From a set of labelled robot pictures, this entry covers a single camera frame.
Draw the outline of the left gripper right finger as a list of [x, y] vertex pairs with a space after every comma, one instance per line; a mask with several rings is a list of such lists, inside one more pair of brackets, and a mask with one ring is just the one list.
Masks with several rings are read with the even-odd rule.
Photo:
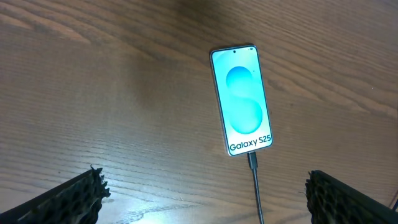
[[397, 224], [397, 212], [321, 170], [305, 183], [312, 224]]

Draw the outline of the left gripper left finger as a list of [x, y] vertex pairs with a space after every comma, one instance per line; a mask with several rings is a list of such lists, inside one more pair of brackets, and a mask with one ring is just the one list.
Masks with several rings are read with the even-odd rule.
[[65, 183], [1, 214], [2, 224], [95, 224], [111, 193], [101, 168], [91, 167]]

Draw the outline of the Galaxy smartphone with cyan screen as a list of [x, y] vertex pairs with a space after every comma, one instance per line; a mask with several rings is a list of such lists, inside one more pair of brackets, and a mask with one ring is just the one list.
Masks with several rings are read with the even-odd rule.
[[215, 49], [210, 62], [228, 154], [238, 156], [271, 146], [271, 119], [257, 47]]

